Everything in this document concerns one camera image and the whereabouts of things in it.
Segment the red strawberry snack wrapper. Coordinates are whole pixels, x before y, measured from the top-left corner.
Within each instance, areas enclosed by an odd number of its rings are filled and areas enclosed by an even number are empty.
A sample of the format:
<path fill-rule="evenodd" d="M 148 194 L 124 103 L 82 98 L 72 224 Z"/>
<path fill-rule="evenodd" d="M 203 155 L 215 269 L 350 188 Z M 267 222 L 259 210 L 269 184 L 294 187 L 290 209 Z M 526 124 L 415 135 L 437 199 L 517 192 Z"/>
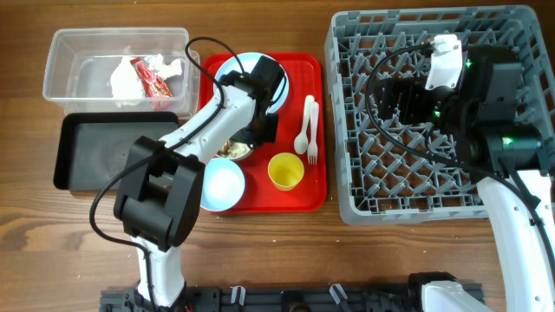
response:
<path fill-rule="evenodd" d="M 173 96 L 165 81 L 148 69 L 142 59 L 137 57 L 130 63 L 139 77 L 147 98 L 171 98 Z"/>

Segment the yellow plastic cup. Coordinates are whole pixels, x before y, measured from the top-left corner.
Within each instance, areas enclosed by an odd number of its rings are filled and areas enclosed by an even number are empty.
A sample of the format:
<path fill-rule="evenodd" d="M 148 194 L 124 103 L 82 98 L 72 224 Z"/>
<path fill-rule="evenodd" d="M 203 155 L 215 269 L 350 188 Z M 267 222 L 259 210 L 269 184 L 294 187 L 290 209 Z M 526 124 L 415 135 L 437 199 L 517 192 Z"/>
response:
<path fill-rule="evenodd" d="M 280 191 L 294 189 L 304 177 L 304 163 L 293 153 L 278 153 L 268 164 L 268 175 Z"/>

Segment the brown food scraps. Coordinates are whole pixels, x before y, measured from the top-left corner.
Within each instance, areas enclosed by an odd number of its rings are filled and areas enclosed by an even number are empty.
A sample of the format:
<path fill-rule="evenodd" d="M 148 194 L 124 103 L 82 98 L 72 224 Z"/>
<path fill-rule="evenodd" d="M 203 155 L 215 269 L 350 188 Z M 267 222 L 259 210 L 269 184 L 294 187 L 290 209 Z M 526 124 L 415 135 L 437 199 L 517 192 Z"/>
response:
<path fill-rule="evenodd" d="M 233 142 L 228 140 L 218 151 L 218 156 L 225 157 L 228 154 L 228 150 L 232 147 Z"/>

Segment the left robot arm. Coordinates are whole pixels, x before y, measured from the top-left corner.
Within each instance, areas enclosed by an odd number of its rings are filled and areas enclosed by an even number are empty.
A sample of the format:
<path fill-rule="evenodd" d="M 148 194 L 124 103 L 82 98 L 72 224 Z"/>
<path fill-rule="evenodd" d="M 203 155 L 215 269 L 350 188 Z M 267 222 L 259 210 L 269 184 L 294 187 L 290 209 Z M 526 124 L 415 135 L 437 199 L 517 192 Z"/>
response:
<path fill-rule="evenodd" d="M 240 68 L 215 80 L 213 97 L 182 127 L 132 144 L 124 169 L 95 196 L 89 223 L 98 236 L 122 244 L 95 221 L 102 197 L 118 185 L 114 216 L 130 236 L 126 245 L 139 253 L 140 280 L 131 289 L 101 292 L 102 311 L 192 310 L 181 245 L 199 215 L 206 165 L 234 135 L 257 146 L 275 141 L 278 116 L 268 108 L 284 78 L 281 64 L 262 56 L 251 72 Z"/>

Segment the green bowl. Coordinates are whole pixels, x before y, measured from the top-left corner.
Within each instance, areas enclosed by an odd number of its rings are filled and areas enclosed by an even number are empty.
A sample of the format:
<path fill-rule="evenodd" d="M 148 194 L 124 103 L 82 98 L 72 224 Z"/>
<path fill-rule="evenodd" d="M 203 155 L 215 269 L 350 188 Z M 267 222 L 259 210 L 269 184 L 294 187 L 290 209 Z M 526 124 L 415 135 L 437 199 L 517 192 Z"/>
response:
<path fill-rule="evenodd" d="M 235 140 L 228 140 L 216 153 L 223 159 L 240 161 L 249 157 L 255 150 L 254 143 L 244 143 Z"/>

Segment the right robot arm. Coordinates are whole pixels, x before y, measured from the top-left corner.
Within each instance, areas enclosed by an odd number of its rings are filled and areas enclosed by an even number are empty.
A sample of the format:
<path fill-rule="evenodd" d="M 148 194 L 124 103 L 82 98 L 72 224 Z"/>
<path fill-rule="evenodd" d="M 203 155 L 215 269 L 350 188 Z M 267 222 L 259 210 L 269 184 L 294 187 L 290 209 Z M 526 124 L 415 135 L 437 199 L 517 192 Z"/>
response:
<path fill-rule="evenodd" d="M 425 79 L 380 77 L 376 64 L 364 99 L 371 122 L 398 113 L 403 124 L 430 122 L 454 136 L 452 158 L 420 157 L 460 168 L 477 187 L 493 228 L 511 311 L 554 308 L 553 163 L 541 132 L 515 119 L 522 69 L 510 49 L 458 43 L 421 45 Z"/>

